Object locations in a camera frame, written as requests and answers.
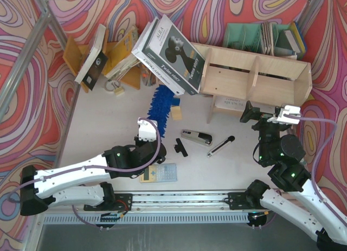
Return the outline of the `blue bound notebook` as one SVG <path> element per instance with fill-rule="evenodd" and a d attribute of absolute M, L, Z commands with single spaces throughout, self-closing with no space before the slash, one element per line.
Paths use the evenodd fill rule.
<path fill-rule="evenodd" d="M 304 57 L 304 55 L 307 52 L 307 45 L 306 42 L 304 40 L 304 36 L 301 33 L 301 30 L 297 24 L 297 22 L 293 21 L 288 25 L 288 30 L 290 30 L 300 48 L 300 53 L 298 53 L 298 59 L 302 59 Z"/>

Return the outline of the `blue eraser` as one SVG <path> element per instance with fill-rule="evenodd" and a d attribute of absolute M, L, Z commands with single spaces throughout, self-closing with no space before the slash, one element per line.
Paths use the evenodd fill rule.
<path fill-rule="evenodd" d="M 180 105 L 180 98 L 173 98 L 172 105 L 173 106 L 179 106 Z"/>

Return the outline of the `white utility knife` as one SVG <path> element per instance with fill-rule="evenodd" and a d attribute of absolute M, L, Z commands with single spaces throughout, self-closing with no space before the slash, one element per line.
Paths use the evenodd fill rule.
<path fill-rule="evenodd" d="M 220 142 L 218 145 L 216 145 L 213 149 L 211 149 L 208 153 L 207 153 L 207 157 L 211 157 L 213 155 L 215 155 L 219 150 L 221 150 L 222 148 L 224 148 L 226 145 L 232 143 L 235 140 L 234 136 L 229 136 L 228 138 L 226 138 L 224 141 Z"/>

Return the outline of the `blue microfiber duster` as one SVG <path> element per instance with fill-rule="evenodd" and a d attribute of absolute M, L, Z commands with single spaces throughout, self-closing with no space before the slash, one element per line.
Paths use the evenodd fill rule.
<path fill-rule="evenodd" d="M 173 98 L 178 98 L 175 94 L 165 85 L 159 85 L 152 97 L 149 111 L 147 113 L 148 119 L 156 121 L 159 134 L 162 138 L 165 137 L 167 127 L 167 120 L 171 111 Z"/>

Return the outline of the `yellow books stack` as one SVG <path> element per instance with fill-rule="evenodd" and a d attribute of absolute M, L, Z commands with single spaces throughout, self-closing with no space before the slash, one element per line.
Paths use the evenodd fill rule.
<path fill-rule="evenodd" d="M 138 29 L 132 26 L 120 41 L 107 43 L 108 60 L 104 67 L 104 76 L 108 80 L 121 80 L 131 68 L 139 64 L 139 60 L 132 54 L 137 41 Z"/>

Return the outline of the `pens cup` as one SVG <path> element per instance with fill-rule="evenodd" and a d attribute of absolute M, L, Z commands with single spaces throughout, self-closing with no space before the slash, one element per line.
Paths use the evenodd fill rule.
<path fill-rule="evenodd" d="M 156 76 L 144 64 L 140 65 L 140 77 L 145 86 L 156 84 Z"/>

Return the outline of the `yellow wooden book stand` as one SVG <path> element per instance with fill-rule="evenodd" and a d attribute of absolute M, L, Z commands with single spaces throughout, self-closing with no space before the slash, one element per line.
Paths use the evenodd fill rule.
<path fill-rule="evenodd" d="M 105 37 L 104 37 L 104 45 L 102 48 L 102 52 L 105 54 L 106 54 L 106 45 L 108 42 L 110 42 L 108 40 L 109 32 L 110 32 L 109 29 L 106 28 Z M 69 69 L 71 70 L 71 72 L 73 73 L 73 75 L 75 76 L 75 78 L 76 78 L 78 71 L 81 67 L 82 55 L 85 52 L 87 45 L 88 44 L 79 46 L 79 45 L 77 45 L 77 43 L 75 42 L 73 37 L 70 36 L 68 38 L 67 45 L 66 45 L 65 51 L 63 53 L 63 59 L 64 59 L 65 63 L 67 64 L 67 66 L 69 67 Z M 101 77 L 101 76 L 104 76 L 104 69 L 102 70 L 99 77 Z M 123 76 L 123 78 L 121 80 L 119 80 L 119 82 L 124 83 L 124 84 L 126 84 L 132 88 L 139 90 L 140 89 L 140 68 L 139 68 L 139 66 L 136 65 L 135 67 L 131 68 Z M 85 84 L 83 84 L 83 83 L 79 83 L 79 84 L 83 87 L 85 92 L 91 91 L 87 88 L 87 86 Z"/>

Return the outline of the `black aluminium rail base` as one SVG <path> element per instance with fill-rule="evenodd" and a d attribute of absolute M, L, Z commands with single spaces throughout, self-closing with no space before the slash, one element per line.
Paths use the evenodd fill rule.
<path fill-rule="evenodd" d="M 241 190 L 195 190 L 195 191 L 116 191 L 116 202 L 105 208 L 88 207 L 88 211 L 133 213 L 194 213 L 229 211 L 230 195 L 242 195 Z"/>

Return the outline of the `Twins story book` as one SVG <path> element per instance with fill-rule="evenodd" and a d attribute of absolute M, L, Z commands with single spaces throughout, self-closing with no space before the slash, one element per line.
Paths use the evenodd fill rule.
<path fill-rule="evenodd" d="M 154 20 L 142 52 L 167 80 L 190 95 L 200 92 L 205 58 L 166 15 Z"/>

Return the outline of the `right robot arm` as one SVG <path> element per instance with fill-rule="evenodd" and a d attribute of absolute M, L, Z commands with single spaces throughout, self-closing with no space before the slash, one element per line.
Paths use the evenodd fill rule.
<path fill-rule="evenodd" d="M 287 201 L 258 179 L 245 191 L 245 202 L 253 209 L 269 209 L 287 219 L 314 240 L 319 250 L 346 250 L 346 215 L 319 189 L 316 168 L 308 171 L 302 164 L 306 152 L 299 138 L 293 134 L 280 135 L 305 120 L 300 107 L 285 105 L 274 110 L 262 112 L 248 101 L 240 122 L 256 121 L 252 126 L 259 132 L 254 149 L 259 155 L 256 163 L 270 167 L 268 175 L 275 186 L 295 197 L 303 207 Z"/>

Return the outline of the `white paperback book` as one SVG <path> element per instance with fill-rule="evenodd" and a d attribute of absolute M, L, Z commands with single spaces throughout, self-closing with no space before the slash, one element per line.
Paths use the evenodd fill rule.
<path fill-rule="evenodd" d="M 183 95 L 185 90 L 175 83 L 173 79 L 168 77 L 159 67 L 154 64 L 150 58 L 145 55 L 143 52 L 145 48 L 145 44 L 149 37 L 151 36 L 151 32 L 154 30 L 155 25 L 159 21 L 158 17 L 155 17 L 152 22 L 148 22 L 142 31 L 141 35 L 138 38 L 138 41 L 134 45 L 131 53 L 142 63 L 144 64 L 160 81 L 167 86 L 175 95 Z"/>

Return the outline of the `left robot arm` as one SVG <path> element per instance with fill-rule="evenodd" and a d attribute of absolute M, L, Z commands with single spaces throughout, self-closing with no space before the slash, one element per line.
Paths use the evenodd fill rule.
<path fill-rule="evenodd" d="M 159 140 L 115 146 L 89 160 L 62 168 L 39 170 L 29 165 L 21 173 L 20 214 L 32 216 L 60 205 L 88 205 L 93 210 L 113 210 L 116 204 L 109 179 L 139 176 L 165 161 Z"/>

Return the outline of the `teal desk organizer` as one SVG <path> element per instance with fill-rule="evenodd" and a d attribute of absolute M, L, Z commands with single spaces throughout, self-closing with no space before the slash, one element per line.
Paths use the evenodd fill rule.
<path fill-rule="evenodd" d="M 225 48 L 298 59 L 300 48 L 288 24 L 275 22 L 229 23 L 222 45 Z"/>

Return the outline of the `yellow grey calculator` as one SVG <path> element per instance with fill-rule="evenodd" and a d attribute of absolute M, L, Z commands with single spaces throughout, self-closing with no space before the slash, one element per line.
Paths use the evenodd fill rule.
<path fill-rule="evenodd" d="M 164 183 L 177 181 L 175 163 L 150 165 L 140 176 L 141 183 Z"/>

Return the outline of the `black cover book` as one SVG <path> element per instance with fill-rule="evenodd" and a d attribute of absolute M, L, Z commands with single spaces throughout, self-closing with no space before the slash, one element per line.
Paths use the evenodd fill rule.
<path fill-rule="evenodd" d="M 83 83 L 89 90 L 93 90 L 108 57 L 102 52 L 106 27 L 99 24 L 92 39 L 89 41 L 82 55 L 81 67 L 75 78 L 77 83 Z"/>

